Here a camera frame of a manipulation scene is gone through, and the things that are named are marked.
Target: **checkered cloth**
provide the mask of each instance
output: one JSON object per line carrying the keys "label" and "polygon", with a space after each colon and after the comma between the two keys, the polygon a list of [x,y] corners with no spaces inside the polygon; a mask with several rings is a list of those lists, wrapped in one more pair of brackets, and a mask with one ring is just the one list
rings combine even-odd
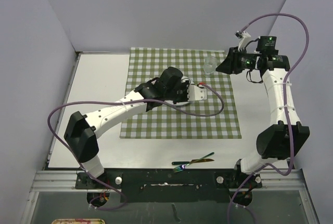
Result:
{"label": "checkered cloth", "polygon": [[[133,116],[121,125],[121,138],[241,138],[230,76],[214,72],[205,77],[204,58],[207,55],[223,60],[223,51],[196,51],[158,48],[132,48],[126,94],[141,83],[158,77],[168,67],[180,69],[194,83],[205,82],[220,93],[225,101],[224,111],[213,117],[195,117],[167,106]],[[221,108],[218,97],[208,90],[208,99],[182,107],[196,113],[212,113]]]}

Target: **cable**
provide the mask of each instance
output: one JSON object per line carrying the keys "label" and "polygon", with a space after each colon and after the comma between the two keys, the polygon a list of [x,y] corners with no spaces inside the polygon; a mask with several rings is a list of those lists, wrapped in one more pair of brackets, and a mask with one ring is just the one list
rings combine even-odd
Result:
{"label": "cable", "polygon": [[258,184],[254,185],[253,187],[251,187],[248,191],[246,191],[246,193],[244,194],[244,197],[246,195],[248,195],[253,189],[257,188],[258,187]]}
{"label": "cable", "polygon": [[[294,15],[290,15],[290,14],[284,14],[284,13],[280,13],[280,12],[277,12],[277,13],[272,13],[272,14],[267,14],[267,15],[262,15],[262,16],[259,16],[257,18],[255,18],[254,20],[252,20],[250,23],[248,23],[245,27],[243,27],[240,32],[243,32],[245,31],[251,24],[253,24],[254,22],[256,22],[257,20],[260,20],[262,18],[265,18],[265,17],[269,17],[269,16],[285,16],[285,17],[289,17],[289,18],[293,18],[295,20],[297,20],[299,23],[301,23],[302,27],[304,28],[304,31],[305,31],[305,38],[306,38],[306,41],[305,41],[305,47],[304,47],[304,50],[301,54],[301,56],[299,57],[299,59],[296,61],[296,63],[290,68],[290,70],[287,72],[284,80],[283,80],[283,101],[284,101],[284,105],[286,106],[287,105],[287,86],[286,86],[286,83],[287,83],[287,79],[289,77],[289,75],[291,74],[291,72],[296,68],[296,66],[301,62],[301,60],[304,58],[305,54],[306,54],[306,51],[308,50],[308,47],[309,47],[309,31],[308,31],[308,28],[306,27],[305,23],[300,19],[298,18],[297,16],[294,16]],[[294,163],[294,147],[293,147],[293,134],[292,134],[292,128],[291,128],[291,121],[290,121],[290,117],[289,117],[289,113],[288,113],[288,107],[284,107],[285,108],[285,115],[286,115],[286,119],[287,119],[287,124],[288,124],[288,131],[289,131],[289,139],[290,139],[290,164],[289,164],[289,167],[288,167],[288,170],[283,173],[281,172],[277,167],[275,167],[273,164],[270,164],[270,163],[267,163],[265,165],[263,165],[262,167],[260,167],[258,170],[256,170],[254,173],[251,173],[242,183],[241,185],[238,187],[238,189],[235,191],[233,197],[231,198],[230,200],[230,203],[228,204],[228,210],[227,210],[227,221],[228,221],[228,224],[230,223],[230,208],[231,208],[231,204],[233,203],[234,201],[234,198],[236,197],[237,193],[240,191],[240,189],[245,185],[245,183],[257,172],[261,171],[263,168],[267,167],[267,166],[270,166],[272,167],[273,169],[275,169],[280,175],[283,175],[283,176],[288,176],[290,174],[290,172],[292,171],[292,168],[293,168],[293,163]]]}
{"label": "cable", "polygon": [[251,72],[252,72],[252,70],[248,70],[246,72],[246,79],[247,79],[247,81],[249,81],[251,83],[254,83],[254,84],[262,84],[262,83],[264,83],[264,81],[262,79],[260,81],[253,81],[252,78],[251,78]]}
{"label": "cable", "polygon": [[248,45],[250,45],[253,42],[257,42],[259,40],[259,38],[256,38],[255,40],[249,41],[249,43],[246,44],[246,46],[244,47],[244,49],[246,49],[248,47]]}
{"label": "cable", "polygon": [[220,113],[223,111],[224,106],[225,106],[222,96],[219,95],[219,93],[217,93],[217,91],[214,90],[212,87],[210,87],[210,86],[208,86],[208,85],[206,85],[206,84],[203,84],[203,83],[201,83],[200,85],[202,85],[202,86],[206,87],[207,89],[209,89],[210,91],[212,91],[212,92],[213,92],[213,93],[219,98],[219,100],[220,100],[221,103],[222,103],[222,107],[221,107],[221,109],[220,109],[219,111],[214,112],[214,113],[211,113],[211,114],[207,114],[207,115],[205,115],[205,114],[191,113],[191,112],[186,112],[186,111],[180,109],[179,107],[174,106],[173,104],[170,104],[170,103],[167,103],[167,102],[164,102],[164,101],[161,101],[161,100],[157,100],[157,99],[142,99],[142,100],[134,100],[134,101],[128,101],[128,102],[119,102],[119,103],[116,103],[116,102],[100,102],[100,101],[78,101],[78,102],[65,103],[65,104],[63,104],[63,105],[61,105],[61,106],[58,106],[57,108],[55,108],[55,109],[53,109],[53,110],[51,111],[51,113],[50,113],[50,114],[48,115],[48,117],[47,117],[47,126],[48,126],[48,128],[50,129],[50,131],[52,132],[52,134],[53,134],[53,135],[54,135],[54,136],[55,136],[55,137],[56,137],[56,138],[57,138],[57,139],[58,139],[58,140],[59,140],[59,141],[60,141],[60,142],[61,142],[61,143],[62,143],[62,144],[63,144],[63,145],[64,145],[64,146],[65,146],[65,147],[66,147],[66,148],[72,153],[72,154],[73,154],[73,156],[75,157],[75,159],[76,159],[76,161],[78,162],[79,166],[80,166],[80,167],[81,167],[81,168],[87,173],[87,175],[88,175],[90,178],[92,178],[93,180],[97,181],[99,184],[102,184],[104,187],[109,188],[109,189],[111,189],[111,190],[117,192],[118,194],[120,194],[120,195],[124,198],[124,202],[121,203],[120,205],[116,206],[116,207],[108,207],[108,208],[106,208],[106,207],[98,207],[98,208],[97,208],[98,210],[116,210],[116,209],[118,209],[118,208],[121,208],[121,207],[123,207],[124,205],[127,204],[127,197],[126,197],[126,195],[124,195],[124,193],[122,193],[122,192],[119,191],[118,189],[116,189],[116,188],[112,187],[111,185],[108,185],[108,184],[106,184],[105,182],[103,182],[103,181],[101,181],[101,180],[95,178],[92,174],[90,174],[88,171],[86,171],[86,170],[84,169],[82,163],[80,163],[80,162],[78,161],[78,159],[76,158],[76,156],[75,156],[74,152],[72,151],[72,149],[68,146],[68,144],[66,144],[65,141],[63,141],[63,140],[58,136],[58,134],[57,134],[57,133],[55,132],[55,130],[52,128],[52,125],[51,125],[51,117],[53,116],[53,114],[54,114],[55,112],[57,112],[58,110],[60,110],[60,109],[62,109],[62,108],[64,108],[64,107],[66,107],[66,106],[74,106],[74,105],[77,105],[77,104],[101,104],[101,105],[106,105],[106,106],[122,106],[122,105],[124,105],[124,104],[148,103],[148,102],[155,102],[155,103],[165,104],[166,106],[169,106],[169,107],[171,107],[171,108],[173,108],[173,109],[175,109],[175,110],[177,110],[177,111],[180,111],[180,112],[182,112],[182,113],[185,113],[185,114],[187,114],[187,115],[191,115],[191,116],[210,117],[210,116],[216,116],[216,115],[220,114]]}

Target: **metal fork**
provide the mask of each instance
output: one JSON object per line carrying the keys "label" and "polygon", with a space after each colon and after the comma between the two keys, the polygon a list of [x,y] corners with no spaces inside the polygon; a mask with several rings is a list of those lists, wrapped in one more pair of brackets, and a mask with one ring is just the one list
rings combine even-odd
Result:
{"label": "metal fork", "polygon": [[209,157],[209,156],[211,156],[211,155],[213,155],[213,154],[214,154],[214,152],[209,153],[208,155],[205,155],[204,157],[202,157],[202,158],[200,158],[200,159],[197,159],[197,160],[194,160],[194,161],[192,161],[192,162],[190,162],[190,163],[188,163],[188,164],[182,164],[182,165],[180,165],[180,166],[177,166],[177,167],[173,168],[173,171],[174,171],[175,173],[176,173],[176,172],[183,171],[188,165],[191,165],[191,164],[193,164],[193,163],[199,162],[200,160],[205,159],[205,158],[207,158],[207,157]]}

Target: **clear plastic cup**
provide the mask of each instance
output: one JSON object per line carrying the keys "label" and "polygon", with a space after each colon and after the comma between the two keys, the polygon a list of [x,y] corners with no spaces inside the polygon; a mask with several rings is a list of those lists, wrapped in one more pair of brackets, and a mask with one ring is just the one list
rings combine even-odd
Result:
{"label": "clear plastic cup", "polygon": [[204,58],[203,71],[206,77],[209,77],[216,69],[218,60],[214,56],[207,56]]}

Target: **white wall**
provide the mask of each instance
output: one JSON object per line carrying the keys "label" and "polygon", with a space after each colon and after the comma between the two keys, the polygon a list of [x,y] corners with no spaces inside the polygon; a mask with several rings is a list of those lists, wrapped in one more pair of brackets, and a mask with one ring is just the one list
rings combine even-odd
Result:
{"label": "white wall", "polygon": [[18,223],[75,59],[47,0],[0,0],[0,216]]}
{"label": "white wall", "polygon": [[[225,49],[252,18],[279,12],[285,0],[49,0],[78,51],[130,47]],[[264,19],[253,36],[268,34]]]}
{"label": "white wall", "polygon": [[[297,113],[310,127],[310,138],[297,155],[321,224],[332,223],[333,191],[333,1],[287,0],[282,12],[299,16],[308,26],[310,45],[300,65],[291,74],[292,93]],[[277,49],[291,64],[304,48],[302,26],[279,17],[271,34]]]}

